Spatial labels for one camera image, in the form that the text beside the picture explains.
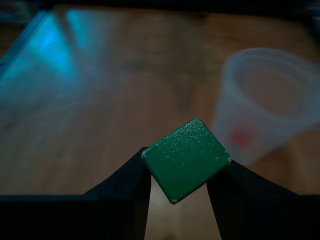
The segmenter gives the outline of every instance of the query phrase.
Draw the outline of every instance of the wood grain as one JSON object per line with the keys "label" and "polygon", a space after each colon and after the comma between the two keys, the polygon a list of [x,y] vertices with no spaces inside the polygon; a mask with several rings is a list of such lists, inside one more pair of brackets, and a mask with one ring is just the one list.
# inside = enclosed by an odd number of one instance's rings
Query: wood grain
{"label": "wood grain", "polygon": [[[319,57],[282,19],[56,6],[0,80],[0,193],[81,194],[192,118],[210,126],[221,66],[252,47]],[[319,144],[304,133],[250,168],[320,193]],[[171,205],[153,180],[145,239],[220,239],[205,186]]]}

